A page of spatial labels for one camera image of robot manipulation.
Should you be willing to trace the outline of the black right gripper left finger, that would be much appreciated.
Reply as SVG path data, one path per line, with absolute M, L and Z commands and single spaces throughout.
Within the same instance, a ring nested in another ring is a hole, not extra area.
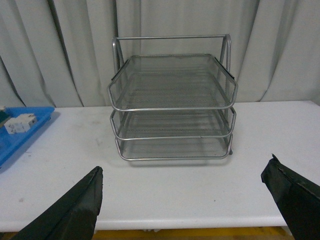
M 103 201 L 103 169 L 96 166 L 13 240 L 90 240 Z

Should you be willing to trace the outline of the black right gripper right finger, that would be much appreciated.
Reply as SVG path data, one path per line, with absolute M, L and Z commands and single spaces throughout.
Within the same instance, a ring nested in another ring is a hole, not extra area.
M 320 238 L 320 186 L 283 165 L 273 155 L 261 173 L 296 240 Z

